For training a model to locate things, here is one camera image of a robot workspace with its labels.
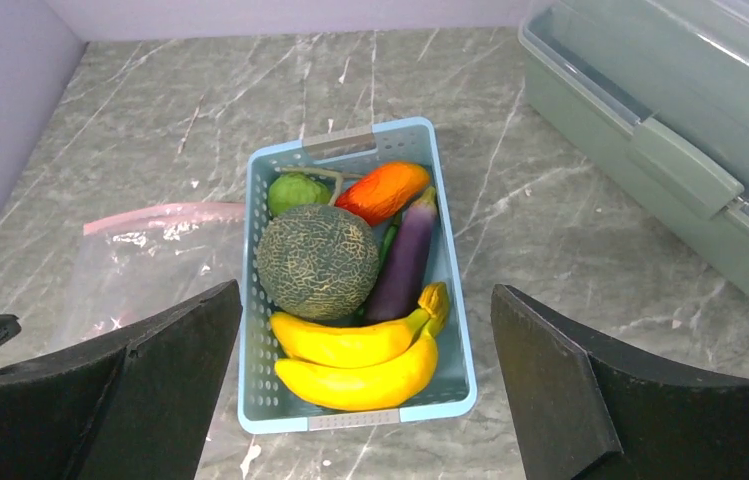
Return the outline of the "clear zip top bag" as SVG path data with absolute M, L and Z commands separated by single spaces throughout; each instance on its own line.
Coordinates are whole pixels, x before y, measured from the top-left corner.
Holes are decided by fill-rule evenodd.
M 242 272 L 245 207 L 163 204 L 87 223 L 48 350 L 128 326 Z

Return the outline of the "orange mango fruit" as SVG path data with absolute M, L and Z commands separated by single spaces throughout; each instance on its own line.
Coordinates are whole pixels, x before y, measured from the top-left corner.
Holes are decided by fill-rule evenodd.
M 421 165 L 402 161 L 385 163 L 343 192 L 335 206 L 375 227 L 389 220 L 430 180 L 430 174 Z

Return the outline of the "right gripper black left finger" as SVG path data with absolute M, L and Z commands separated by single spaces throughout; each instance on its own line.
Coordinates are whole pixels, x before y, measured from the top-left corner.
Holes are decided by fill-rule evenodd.
M 0 479 L 191 479 L 242 305 L 228 281 L 0 368 Z

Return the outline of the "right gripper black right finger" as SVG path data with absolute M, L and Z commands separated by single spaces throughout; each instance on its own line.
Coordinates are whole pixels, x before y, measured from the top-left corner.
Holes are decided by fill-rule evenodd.
M 749 379 L 669 360 L 498 284 L 491 324 L 529 479 L 749 479 Z

